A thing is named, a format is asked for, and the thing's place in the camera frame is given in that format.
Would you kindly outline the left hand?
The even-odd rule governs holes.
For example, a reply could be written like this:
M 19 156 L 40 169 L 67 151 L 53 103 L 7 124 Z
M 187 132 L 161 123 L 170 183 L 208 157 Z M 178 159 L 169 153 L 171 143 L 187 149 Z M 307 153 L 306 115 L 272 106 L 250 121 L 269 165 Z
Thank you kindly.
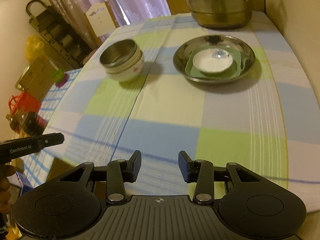
M 16 172 L 12 165 L 1 165 L 1 239 L 5 239 L 8 234 L 6 223 L 3 216 L 11 211 L 11 204 L 9 203 L 11 194 L 9 192 L 10 182 L 8 177 L 14 175 Z

